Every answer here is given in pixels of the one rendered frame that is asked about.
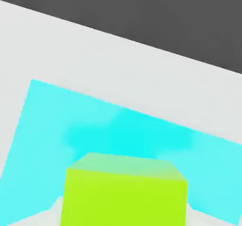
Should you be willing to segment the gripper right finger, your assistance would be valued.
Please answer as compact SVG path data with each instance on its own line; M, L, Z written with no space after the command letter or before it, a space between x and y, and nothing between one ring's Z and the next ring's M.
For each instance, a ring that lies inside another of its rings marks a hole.
M186 226L236 226L186 206Z

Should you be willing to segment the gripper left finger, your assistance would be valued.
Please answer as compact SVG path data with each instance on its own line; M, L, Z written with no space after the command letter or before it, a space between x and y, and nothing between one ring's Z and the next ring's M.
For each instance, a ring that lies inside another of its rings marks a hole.
M61 226L63 197L58 197L53 206L8 226Z

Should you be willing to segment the small lime green cube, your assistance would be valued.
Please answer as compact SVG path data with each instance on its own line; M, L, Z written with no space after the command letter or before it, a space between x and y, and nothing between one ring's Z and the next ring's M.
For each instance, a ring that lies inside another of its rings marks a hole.
M185 226L187 190L169 161L88 153L66 170L60 226Z

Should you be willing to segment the large cyan box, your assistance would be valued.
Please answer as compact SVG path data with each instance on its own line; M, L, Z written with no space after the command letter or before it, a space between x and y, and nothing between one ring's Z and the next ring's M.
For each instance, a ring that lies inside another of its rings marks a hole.
M0 178L0 226L49 209L67 167L88 152L169 160L193 209L241 219L242 145L31 80Z

